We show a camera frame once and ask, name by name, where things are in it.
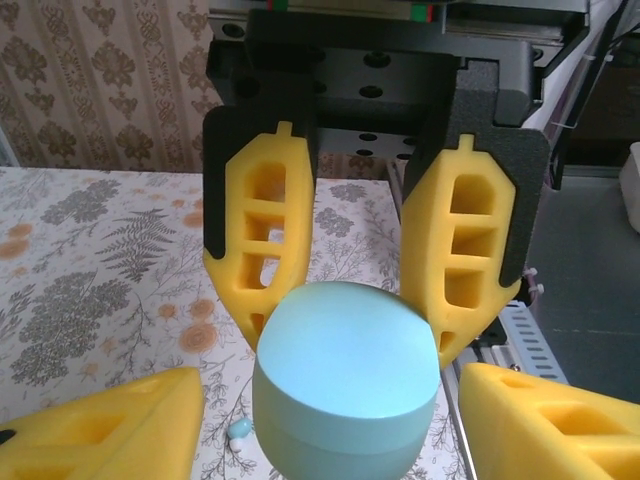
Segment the floral tablecloth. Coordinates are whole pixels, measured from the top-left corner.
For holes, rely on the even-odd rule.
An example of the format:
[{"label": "floral tablecloth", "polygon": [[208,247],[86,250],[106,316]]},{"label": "floral tablecloth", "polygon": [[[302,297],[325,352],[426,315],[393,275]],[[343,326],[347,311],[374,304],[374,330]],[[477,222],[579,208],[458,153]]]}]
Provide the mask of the floral tablecloth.
[{"label": "floral tablecloth", "polygon": [[[395,291],[388,184],[319,180],[309,281]],[[279,480],[252,435],[253,354],[202,266],[201,177],[0,168],[0,423],[180,365],[206,414],[192,479]],[[407,480],[464,478],[442,389]]]}]

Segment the round container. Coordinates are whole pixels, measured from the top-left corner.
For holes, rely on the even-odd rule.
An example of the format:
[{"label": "round container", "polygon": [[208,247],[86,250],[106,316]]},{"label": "round container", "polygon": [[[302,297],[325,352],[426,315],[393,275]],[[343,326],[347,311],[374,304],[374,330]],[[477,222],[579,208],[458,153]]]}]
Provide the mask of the round container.
[{"label": "round container", "polygon": [[420,453],[439,381],[431,328],[399,297],[305,285],[258,342],[256,435],[287,480],[398,480]]}]

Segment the yellow foam pad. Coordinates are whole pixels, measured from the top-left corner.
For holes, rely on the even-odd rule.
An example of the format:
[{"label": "yellow foam pad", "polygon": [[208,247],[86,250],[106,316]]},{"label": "yellow foam pad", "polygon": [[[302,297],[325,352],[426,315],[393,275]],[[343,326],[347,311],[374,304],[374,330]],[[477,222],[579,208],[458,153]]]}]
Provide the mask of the yellow foam pad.
[{"label": "yellow foam pad", "polygon": [[462,135],[402,207],[400,295],[429,322],[444,369],[520,288],[499,283],[516,189]]},{"label": "yellow foam pad", "polygon": [[640,405],[485,364],[459,405],[478,480],[640,478]]},{"label": "yellow foam pad", "polygon": [[204,395],[178,368],[13,420],[0,480],[187,480]]},{"label": "yellow foam pad", "polygon": [[[255,350],[280,300],[302,285],[309,268],[315,185],[307,140],[280,122],[275,134],[260,134],[226,167],[226,253],[204,265],[225,308]],[[282,228],[283,243],[269,240]],[[260,279],[264,261],[279,264],[269,285]]]}]

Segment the gray floor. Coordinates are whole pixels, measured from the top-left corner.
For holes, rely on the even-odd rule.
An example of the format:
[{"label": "gray floor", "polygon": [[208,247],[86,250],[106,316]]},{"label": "gray floor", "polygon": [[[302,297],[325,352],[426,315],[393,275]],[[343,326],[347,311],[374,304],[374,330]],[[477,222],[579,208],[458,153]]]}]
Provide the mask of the gray floor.
[{"label": "gray floor", "polygon": [[569,382],[640,403],[640,234],[617,178],[546,192],[529,266],[546,290],[532,311]]}]

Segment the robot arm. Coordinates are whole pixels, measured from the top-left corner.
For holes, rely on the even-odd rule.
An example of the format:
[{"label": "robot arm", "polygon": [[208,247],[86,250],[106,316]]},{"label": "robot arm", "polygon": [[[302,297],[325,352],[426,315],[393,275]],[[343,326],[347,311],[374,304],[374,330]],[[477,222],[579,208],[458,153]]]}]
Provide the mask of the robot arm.
[{"label": "robot arm", "polygon": [[[363,16],[271,6],[250,10],[246,24],[227,19],[209,52],[225,103],[204,123],[216,288],[255,348],[305,279],[318,152],[410,158],[400,293],[434,329],[444,368],[519,289],[549,156],[541,132],[520,128],[540,98],[533,48],[400,19],[412,15],[405,2],[371,2]],[[281,203],[265,193],[277,183]],[[282,247],[268,241],[278,224]],[[280,266],[263,288],[265,257]]]}]

